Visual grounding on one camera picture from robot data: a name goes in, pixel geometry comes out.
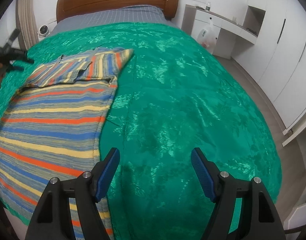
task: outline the white wardrobe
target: white wardrobe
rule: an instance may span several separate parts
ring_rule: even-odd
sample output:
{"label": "white wardrobe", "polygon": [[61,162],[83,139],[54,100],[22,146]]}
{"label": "white wardrobe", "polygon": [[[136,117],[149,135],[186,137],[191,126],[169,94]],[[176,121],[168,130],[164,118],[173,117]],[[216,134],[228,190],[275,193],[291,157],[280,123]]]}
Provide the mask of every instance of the white wardrobe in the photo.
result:
{"label": "white wardrobe", "polygon": [[306,111],[306,12],[297,0],[248,0],[265,10],[254,45],[236,41],[232,57],[259,84],[289,130]]}

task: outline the gray bed sheet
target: gray bed sheet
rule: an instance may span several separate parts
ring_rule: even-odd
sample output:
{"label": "gray bed sheet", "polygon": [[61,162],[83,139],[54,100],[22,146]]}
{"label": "gray bed sheet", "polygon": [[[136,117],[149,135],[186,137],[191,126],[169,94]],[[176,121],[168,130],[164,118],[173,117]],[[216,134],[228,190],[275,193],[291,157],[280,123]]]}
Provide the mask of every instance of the gray bed sheet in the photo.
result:
{"label": "gray bed sheet", "polygon": [[151,5],[134,5],[66,18],[54,27],[50,36],[65,31],[120,22],[162,23],[177,28],[175,24],[165,19],[160,8]]}

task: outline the blue textured pad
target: blue textured pad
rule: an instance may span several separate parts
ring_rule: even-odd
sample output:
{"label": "blue textured pad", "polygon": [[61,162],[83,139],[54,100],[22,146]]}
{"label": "blue textured pad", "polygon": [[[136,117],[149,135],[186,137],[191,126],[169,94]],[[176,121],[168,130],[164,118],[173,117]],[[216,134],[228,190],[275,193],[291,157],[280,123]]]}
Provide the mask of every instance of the blue textured pad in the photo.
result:
{"label": "blue textured pad", "polygon": [[97,182],[97,191],[95,194],[97,201],[100,201],[101,198],[106,196],[119,163],[120,151],[116,149]]}
{"label": "blue textured pad", "polygon": [[214,201],[216,198],[214,192],[214,181],[212,180],[211,175],[208,173],[205,165],[203,164],[195,149],[192,150],[191,161],[197,178],[200,181],[200,185],[202,186],[205,197],[209,198],[211,201]]}

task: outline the curtain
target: curtain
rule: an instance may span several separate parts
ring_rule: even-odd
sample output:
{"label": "curtain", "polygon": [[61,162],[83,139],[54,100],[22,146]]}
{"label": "curtain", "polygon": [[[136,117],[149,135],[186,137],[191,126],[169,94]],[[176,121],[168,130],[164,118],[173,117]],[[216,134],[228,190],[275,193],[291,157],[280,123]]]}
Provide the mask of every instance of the curtain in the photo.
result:
{"label": "curtain", "polygon": [[38,30],[33,12],[33,0],[17,0],[17,28],[21,30],[19,44],[22,49],[29,49],[38,43]]}

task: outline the green bedspread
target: green bedspread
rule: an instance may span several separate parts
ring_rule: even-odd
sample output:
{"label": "green bedspread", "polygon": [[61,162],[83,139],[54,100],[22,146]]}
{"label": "green bedspread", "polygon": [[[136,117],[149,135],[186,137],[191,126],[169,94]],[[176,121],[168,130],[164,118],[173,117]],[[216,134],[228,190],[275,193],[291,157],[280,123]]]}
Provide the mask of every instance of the green bedspread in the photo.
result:
{"label": "green bedspread", "polygon": [[281,166],[262,114],[212,55],[170,26],[118,23],[44,39],[28,52],[36,63],[3,80],[0,117],[36,65],[97,46],[134,49],[100,136],[101,158],[121,152],[108,193],[116,239],[200,239],[213,204],[192,168],[194,147],[236,178],[259,176],[276,200]]}

